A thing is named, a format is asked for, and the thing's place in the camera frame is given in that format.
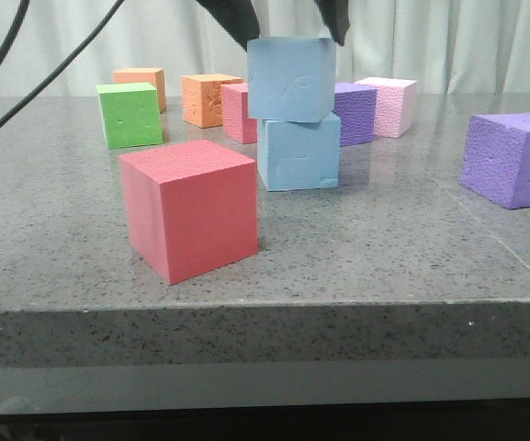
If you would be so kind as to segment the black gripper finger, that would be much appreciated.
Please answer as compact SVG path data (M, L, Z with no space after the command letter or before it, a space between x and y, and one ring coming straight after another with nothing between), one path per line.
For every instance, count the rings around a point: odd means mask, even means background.
M258 39L260 25L250 0L197 0L224 30L247 51L248 42Z
M333 40L344 46L350 28L348 0L316 0L323 24L330 31Z

